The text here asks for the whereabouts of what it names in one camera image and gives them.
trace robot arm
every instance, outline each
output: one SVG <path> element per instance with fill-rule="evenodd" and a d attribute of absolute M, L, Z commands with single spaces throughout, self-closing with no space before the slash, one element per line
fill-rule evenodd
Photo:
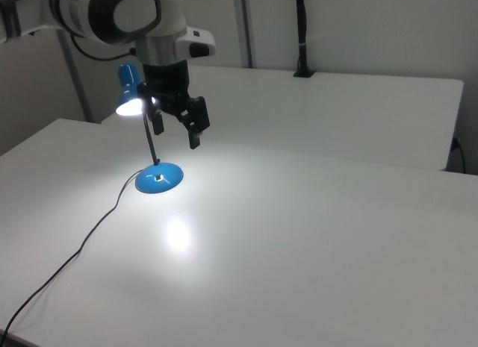
<path fill-rule="evenodd" d="M 0 0 L 0 43 L 42 28 L 61 28 L 109 45 L 134 42 L 146 82 L 143 101 L 155 133 L 161 112 L 176 116 L 190 147 L 209 126 L 203 97 L 188 93 L 187 59 L 214 54 L 212 34 L 186 26 L 183 0 Z M 153 105 L 152 96 L 160 105 Z"/>

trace light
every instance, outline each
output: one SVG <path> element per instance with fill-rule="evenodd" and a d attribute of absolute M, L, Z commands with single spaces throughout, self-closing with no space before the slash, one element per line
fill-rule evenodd
<path fill-rule="evenodd" d="M 117 113 L 120 116 L 137 116 L 141 114 L 143 108 L 143 102 L 140 99 L 132 99 L 125 104 L 120 105 L 117 108 Z"/>
<path fill-rule="evenodd" d="M 137 85 L 141 83 L 140 74 L 134 63 L 124 63 L 118 68 L 118 79 L 121 84 L 117 113 L 120 116 L 136 116 L 141 114 L 143 104 L 137 97 Z"/>

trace power cord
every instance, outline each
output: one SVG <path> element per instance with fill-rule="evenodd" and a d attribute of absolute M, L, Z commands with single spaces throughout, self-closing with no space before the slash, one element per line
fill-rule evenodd
<path fill-rule="evenodd" d="M 33 297 L 35 297 L 41 290 L 43 290 L 46 286 L 48 286 L 48 284 L 50 284 L 50 282 L 52 282 L 57 276 L 58 274 L 66 267 L 66 265 L 68 265 L 68 263 L 73 260 L 75 257 L 79 256 L 81 251 L 83 250 L 83 247 L 84 245 L 87 243 L 88 239 L 91 237 L 91 235 L 95 232 L 95 230 L 99 227 L 99 225 L 103 222 L 103 220 L 105 220 L 111 213 L 114 212 L 114 210 L 117 208 L 118 206 L 118 203 L 120 202 L 120 198 L 121 198 L 121 195 L 123 194 L 123 192 L 125 191 L 126 187 L 128 186 L 128 184 L 131 183 L 131 181 L 133 180 L 133 178 L 138 174 L 140 173 L 141 171 L 137 171 L 135 172 L 131 177 L 128 178 L 128 180 L 125 182 L 125 184 L 122 186 L 121 188 L 121 191 L 119 192 L 119 195 L 118 195 L 118 199 L 117 199 L 117 203 L 114 205 L 113 208 L 111 208 L 110 211 L 108 211 L 97 223 L 96 225 L 94 226 L 93 229 L 91 229 L 91 231 L 88 233 L 87 237 L 84 238 L 83 240 L 83 243 L 81 244 L 80 246 L 80 249 L 77 250 L 76 253 L 74 253 L 67 261 L 65 261 L 65 263 L 37 290 L 35 291 L 33 294 L 31 294 L 31 296 L 23 303 L 23 305 L 15 312 L 15 314 L 12 316 L 12 318 L 10 319 L 10 321 L 8 322 L 8 325 L 7 325 L 7 328 L 5 328 L 5 331 L 3 333 L 3 337 L 1 339 L 1 342 L 0 342 L 0 347 L 3 346 L 5 340 L 7 339 L 7 332 L 8 330 L 10 329 L 10 326 L 12 325 L 13 321 L 15 320 L 15 318 L 18 316 L 18 314 L 25 308 L 25 306 L 32 300 Z"/>
<path fill-rule="evenodd" d="M 131 48 L 131 49 L 129 49 L 129 52 L 128 52 L 127 54 L 120 54 L 120 55 L 118 55 L 118 56 L 106 57 L 106 58 L 95 57 L 95 56 L 92 56 L 91 54 L 88 54 L 85 50 L 83 50 L 83 49 L 80 47 L 80 45 L 79 45 L 78 42 L 76 41 L 75 35 L 70 34 L 69 36 L 70 36 L 71 39 L 72 39 L 73 45 L 74 45 L 74 46 L 76 47 L 76 49 L 80 52 L 80 54 L 84 55 L 85 57 L 90 58 L 91 60 L 106 62 L 106 61 L 119 60 L 120 58 L 124 58 L 124 57 L 128 57 L 128 56 L 136 56 L 136 49 L 135 49 L 135 48 Z"/>
<path fill-rule="evenodd" d="M 465 154 L 463 153 L 463 148 L 462 148 L 462 145 L 460 144 L 460 139 L 458 137 L 453 137 L 451 141 L 450 150 L 454 151 L 455 149 L 458 149 L 460 151 L 460 155 L 462 156 L 463 174 L 466 174 Z"/>

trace white wall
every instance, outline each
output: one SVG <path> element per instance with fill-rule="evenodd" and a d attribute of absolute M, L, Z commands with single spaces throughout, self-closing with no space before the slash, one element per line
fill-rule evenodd
<path fill-rule="evenodd" d="M 305 0 L 310 67 L 458 78 L 465 82 L 456 133 L 478 174 L 478 0 Z M 295 0 L 250 0 L 258 68 L 295 69 Z M 322 37 L 313 42 L 314 37 Z M 451 168 L 461 171 L 458 155 Z"/>
<path fill-rule="evenodd" d="M 84 120 L 55 32 L 0 45 L 0 155 L 58 118 Z"/>

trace white desk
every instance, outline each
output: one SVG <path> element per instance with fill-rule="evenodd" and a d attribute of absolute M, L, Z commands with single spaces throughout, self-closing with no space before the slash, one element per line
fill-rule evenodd
<path fill-rule="evenodd" d="M 431 170 L 447 165 L 462 96 L 456 80 L 190 66 L 190 94 L 204 96 L 217 142 Z M 141 118 L 102 124 L 143 129 Z M 166 134 L 187 139 L 165 115 Z"/>
<path fill-rule="evenodd" d="M 12 332 L 44 347 L 476 345 L 476 177 L 157 142 L 182 183 L 130 186 Z M 64 120 L 0 157 L 3 328 L 149 161 L 142 132 Z"/>

